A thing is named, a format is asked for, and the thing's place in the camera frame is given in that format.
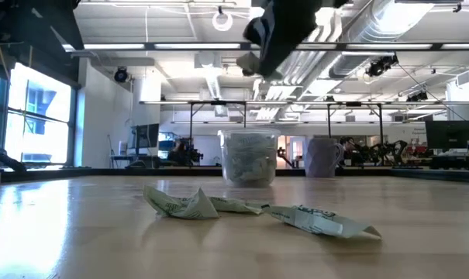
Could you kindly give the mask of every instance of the ceramic mug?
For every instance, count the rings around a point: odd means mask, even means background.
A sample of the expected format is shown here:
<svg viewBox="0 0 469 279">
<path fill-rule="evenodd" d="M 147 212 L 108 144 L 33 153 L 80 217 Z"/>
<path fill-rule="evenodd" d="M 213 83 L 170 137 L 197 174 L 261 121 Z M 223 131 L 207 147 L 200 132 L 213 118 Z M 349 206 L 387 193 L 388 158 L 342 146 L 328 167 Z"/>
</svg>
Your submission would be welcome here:
<svg viewBox="0 0 469 279">
<path fill-rule="evenodd" d="M 344 156 L 343 146 L 330 138 L 307 139 L 304 151 L 306 177 L 334 177 Z"/>
</svg>

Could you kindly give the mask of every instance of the torn paper wrapper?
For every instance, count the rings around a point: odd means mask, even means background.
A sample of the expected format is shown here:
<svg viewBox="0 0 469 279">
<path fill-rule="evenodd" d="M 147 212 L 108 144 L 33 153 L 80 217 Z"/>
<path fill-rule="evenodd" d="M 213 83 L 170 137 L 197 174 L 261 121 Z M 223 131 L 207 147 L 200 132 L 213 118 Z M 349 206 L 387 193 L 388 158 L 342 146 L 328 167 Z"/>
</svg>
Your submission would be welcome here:
<svg viewBox="0 0 469 279">
<path fill-rule="evenodd" d="M 381 234 L 373 226 L 355 222 L 332 212 L 304 206 L 289 208 L 264 205 L 263 208 L 264 212 L 271 214 L 272 217 L 309 233 L 323 233 L 329 236 L 349 238 L 365 232 L 381 237 Z"/>
<path fill-rule="evenodd" d="M 262 213 L 262 204 L 250 203 L 235 198 L 207 197 L 200 188 L 190 198 L 175 198 L 151 186 L 143 189 L 144 199 L 163 216 L 183 219 L 218 218 L 218 212 Z"/>
</svg>

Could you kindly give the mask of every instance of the monitor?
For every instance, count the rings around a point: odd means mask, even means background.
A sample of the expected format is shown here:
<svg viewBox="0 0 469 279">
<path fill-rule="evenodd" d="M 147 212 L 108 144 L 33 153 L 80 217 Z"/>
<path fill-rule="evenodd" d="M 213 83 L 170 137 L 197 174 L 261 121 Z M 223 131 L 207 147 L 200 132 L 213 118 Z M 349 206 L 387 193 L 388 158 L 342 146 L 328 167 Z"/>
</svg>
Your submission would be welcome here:
<svg viewBox="0 0 469 279">
<path fill-rule="evenodd" d="M 157 147 L 158 126 L 158 124 L 149 124 L 131 127 L 129 148 L 139 149 Z"/>
<path fill-rule="evenodd" d="M 429 149 L 467 148 L 469 121 L 426 121 Z"/>
</svg>

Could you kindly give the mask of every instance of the table surface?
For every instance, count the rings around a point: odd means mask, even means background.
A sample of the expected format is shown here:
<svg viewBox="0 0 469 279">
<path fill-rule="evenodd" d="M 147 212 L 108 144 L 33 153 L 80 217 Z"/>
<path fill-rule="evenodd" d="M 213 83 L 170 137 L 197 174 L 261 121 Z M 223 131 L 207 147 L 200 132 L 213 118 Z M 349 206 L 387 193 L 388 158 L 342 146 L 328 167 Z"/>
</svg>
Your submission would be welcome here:
<svg viewBox="0 0 469 279">
<path fill-rule="evenodd" d="M 188 196 L 308 205 L 375 226 L 383 240 L 337 239 L 269 215 L 161 218 L 143 185 Z M 396 177 L 80 177 L 0 188 L 0 278 L 469 277 L 469 184 Z"/>
</svg>

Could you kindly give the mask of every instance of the clear plastic cup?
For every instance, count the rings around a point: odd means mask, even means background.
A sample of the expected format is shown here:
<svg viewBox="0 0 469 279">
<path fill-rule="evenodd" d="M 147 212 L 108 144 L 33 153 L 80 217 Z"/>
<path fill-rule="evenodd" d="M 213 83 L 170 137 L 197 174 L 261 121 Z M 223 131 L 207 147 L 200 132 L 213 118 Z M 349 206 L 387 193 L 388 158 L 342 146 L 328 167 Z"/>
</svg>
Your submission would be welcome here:
<svg viewBox="0 0 469 279">
<path fill-rule="evenodd" d="M 227 184 L 269 185 L 275 177 L 280 134 L 275 129 L 219 131 L 222 175 Z"/>
</svg>

